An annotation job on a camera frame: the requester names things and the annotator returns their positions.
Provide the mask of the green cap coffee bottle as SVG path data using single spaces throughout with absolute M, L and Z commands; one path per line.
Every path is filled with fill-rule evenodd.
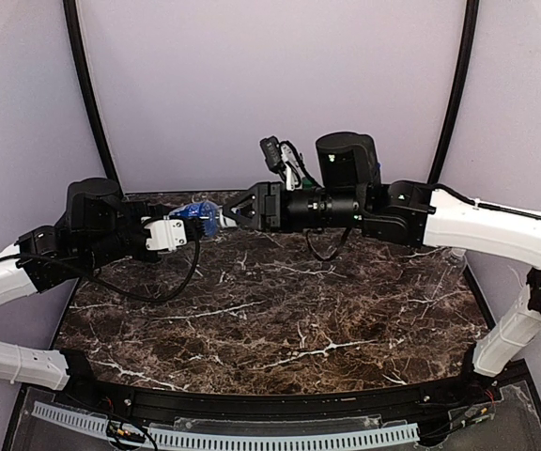
M 302 178 L 302 187 L 305 189 L 314 188 L 315 183 L 307 177 Z

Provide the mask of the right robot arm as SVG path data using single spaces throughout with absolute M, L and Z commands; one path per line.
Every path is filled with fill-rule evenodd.
M 385 184 L 367 134 L 333 132 L 318 138 L 322 179 L 306 186 L 291 183 L 305 168 L 299 155 L 285 157 L 289 142 L 269 137 L 260 146 L 269 170 L 282 180 L 259 182 L 231 198 L 223 207 L 226 218 L 269 232 L 357 229 L 413 248 L 446 247 L 528 264 L 518 299 L 466 354 L 466 373 L 480 379 L 497 377 L 541 332 L 541 211 L 471 199 L 442 184 Z

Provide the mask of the black frame post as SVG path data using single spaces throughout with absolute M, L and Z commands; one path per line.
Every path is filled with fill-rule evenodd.
M 108 179 L 120 183 L 112 152 L 103 127 L 98 101 L 96 99 L 96 93 L 88 67 L 85 43 L 79 18 L 79 4 L 75 0 L 63 0 L 62 6 L 76 77 L 83 99 L 88 124 L 100 159 L 100 164 Z
M 456 58 L 456 66 L 441 127 L 438 144 L 427 177 L 428 184 L 438 183 L 454 135 L 456 120 L 462 103 L 469 66 L 471 63 L 472 47 L 478 22 L 479 0 L 468 0 L 465 4 L 462 31 Z

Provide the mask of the clear white cap bottle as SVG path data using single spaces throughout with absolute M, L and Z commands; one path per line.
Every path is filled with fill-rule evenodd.
M 467 266 L 466 250 L 461 248 L 451 248 L 445 253 L 445 261 L 451 268 L 464 270 Z

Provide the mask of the blue label water bottle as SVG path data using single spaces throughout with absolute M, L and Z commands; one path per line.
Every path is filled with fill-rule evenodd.
M 224 227 L 223 208 L 221 206 L 209 200 L 193 203 L 195 204 L 195 216 L 192 218 L 213 219 L 214 236 L 219 231 L 227 229 Z

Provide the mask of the black front rail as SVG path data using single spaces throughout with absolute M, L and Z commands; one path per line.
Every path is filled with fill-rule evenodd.
M 488 390 L 457 378 L 395 388 L 326 395 L 205 395 L 111 382 L 74 381 L 55 398 L 142 423 L 180 417 L 238 421 L 318 420 L 380 415 L 384 420 L 441 419 L 451 410 L 489 402 Z

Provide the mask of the right black frame post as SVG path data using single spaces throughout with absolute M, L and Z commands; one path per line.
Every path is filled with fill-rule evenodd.
M 469 66 L 471 63 L 472 47 L 478 22 L 479 0 L 468 0 L 465 4 L 462 31 L 456 58 L 456 66 L 441 127 L 438 144 L 427 177 L 428 184 L 438 183 L 454 135 L 456 120 L 462 103 Z

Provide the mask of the left black frame post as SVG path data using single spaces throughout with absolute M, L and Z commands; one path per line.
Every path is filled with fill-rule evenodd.
M 85 43 L 79 18 L 79 4 L 75 0 L 63 0 L 62 6 L 76 77 L 83 99 L 88 124 L 100 159 L 100 164 L 108 179 L 120 183 L 112 152 L 103 127 L 98 101 L 96 99 L 96 93 L 88 67 Z

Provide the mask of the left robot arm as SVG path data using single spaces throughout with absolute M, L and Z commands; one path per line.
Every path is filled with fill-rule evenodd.
M 112 179 L 75 181 L 67 190 L 65 212 L 54 225 L 27 232 L 0 252 L 0 306 L 71 279 L 95 282 L 96 270 L 125 257 L 157 262 L 162 253 L 200 245 L 205 231 L 201 215 L 124 200 Z M 62 391 L 92 376 L 79 351 L 37 350 L 0 341 L 0 380 Z

